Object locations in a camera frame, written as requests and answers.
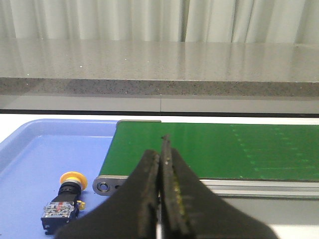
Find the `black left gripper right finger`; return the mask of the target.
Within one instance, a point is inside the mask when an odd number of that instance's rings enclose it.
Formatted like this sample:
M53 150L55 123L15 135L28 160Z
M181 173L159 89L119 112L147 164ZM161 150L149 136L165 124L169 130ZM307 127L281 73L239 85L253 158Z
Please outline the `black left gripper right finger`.
M169 135L162 137L160 178L164 222L170 238L277 238L269 226L209 190L171 146Z

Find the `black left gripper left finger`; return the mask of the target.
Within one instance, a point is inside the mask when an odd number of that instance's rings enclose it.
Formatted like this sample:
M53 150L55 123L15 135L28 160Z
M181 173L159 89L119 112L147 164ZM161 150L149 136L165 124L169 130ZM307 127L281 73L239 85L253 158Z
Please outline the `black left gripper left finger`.
M154 239L159 154L146 150L124 184L96 209L62 227L57 239Z

